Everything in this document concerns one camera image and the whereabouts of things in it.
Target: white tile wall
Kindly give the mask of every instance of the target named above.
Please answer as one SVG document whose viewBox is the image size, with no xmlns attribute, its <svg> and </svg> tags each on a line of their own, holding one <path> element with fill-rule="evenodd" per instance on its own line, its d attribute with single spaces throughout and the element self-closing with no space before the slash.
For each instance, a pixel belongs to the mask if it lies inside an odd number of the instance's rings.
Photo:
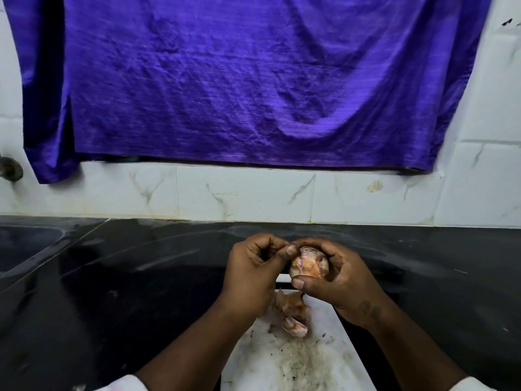
<svg viewBox="0 0 521 391">
<path fill-rule="evenodd" d="M 521 227 L 519 23 L 521 0 L 494 0 L 432 175 L 91 162 L 48 186 L 23 151 L 20 72 L 0 3 L 0 154 L 26 172 L 0 179 L 0 214 Z"/>
</svg>

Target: person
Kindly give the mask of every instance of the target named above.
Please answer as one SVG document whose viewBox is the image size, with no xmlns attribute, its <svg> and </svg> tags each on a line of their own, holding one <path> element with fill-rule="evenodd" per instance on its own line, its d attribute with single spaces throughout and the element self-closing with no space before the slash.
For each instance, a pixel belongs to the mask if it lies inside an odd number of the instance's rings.
<svg viewBox="0 0 521 391">
<path fill-rule="evenodd" d="M 385 294 L 358 254 L 323 238 L 289 243 L 265 233 L 233 246 L 222 292 L 198 321 L 135 375 L 100 391 L 212 390 L 239 338 L 268 310 L 277 276 L 304 246 L 328 256 L 329 280 L 296 276 L 293 287 L 332 304 L 348 322 L 367 329 L 403 391 L 490 390 L 460 369 Z M 261 259 L 265 253 L 267 261 Z"/>
</svg>

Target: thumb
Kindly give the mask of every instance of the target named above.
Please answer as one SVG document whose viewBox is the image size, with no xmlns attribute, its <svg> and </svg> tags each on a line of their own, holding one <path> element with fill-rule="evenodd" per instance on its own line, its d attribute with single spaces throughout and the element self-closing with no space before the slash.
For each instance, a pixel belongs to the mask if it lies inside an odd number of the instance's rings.
<svg viewBox="0 0 521 391">
<path fill-rule="evenodd" d="M 284 269 L 284 266 L 300 255 L 300 248 L 295 244 L 288 244 L 277 251 L 269 260 L 264 263 L 270 275 L 277 276 Z"/>
<path fill-rule="evenodd" d="M 341 293 L 334 282 L 310 276 L 296 276 L 291 280 L 291 285 L 303 293 L 333 306 L 340 305 Z"/>
</svg>

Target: fingernail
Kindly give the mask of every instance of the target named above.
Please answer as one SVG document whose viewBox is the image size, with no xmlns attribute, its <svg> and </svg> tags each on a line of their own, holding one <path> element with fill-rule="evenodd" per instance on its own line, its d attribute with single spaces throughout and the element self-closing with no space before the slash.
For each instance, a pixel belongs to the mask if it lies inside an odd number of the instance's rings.
<svg viewBox="0 0 521 391">
<path fill-rule="evenodd" d="M 295 244 L 290 245 L 288 248 L 286 248 L 286 252 L 290 256 L 297 255 L 298 254 L 298 247 Z"/>
<path fill-rule="evenodd" d="M 298 289 L 299 291 L 304 288 L 304 282 L 299 280 L 298 278 L 294 278 L 291 280 L 291 285 Z"/>
</svg>

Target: cutting board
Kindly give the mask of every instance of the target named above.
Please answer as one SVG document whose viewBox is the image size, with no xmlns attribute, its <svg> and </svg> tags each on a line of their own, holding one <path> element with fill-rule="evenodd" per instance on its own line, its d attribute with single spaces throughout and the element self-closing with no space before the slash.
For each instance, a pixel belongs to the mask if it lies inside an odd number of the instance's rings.
<svg viewBox="0 0 521 391">
<path fill-rule="evenodd" d="M 311 307 L 308 335 L 289 335 L 270 308 L 233 349 L 221 390 L 376 391 L 335 309 L 307 295 L 304 302 Z"/>
</svg>

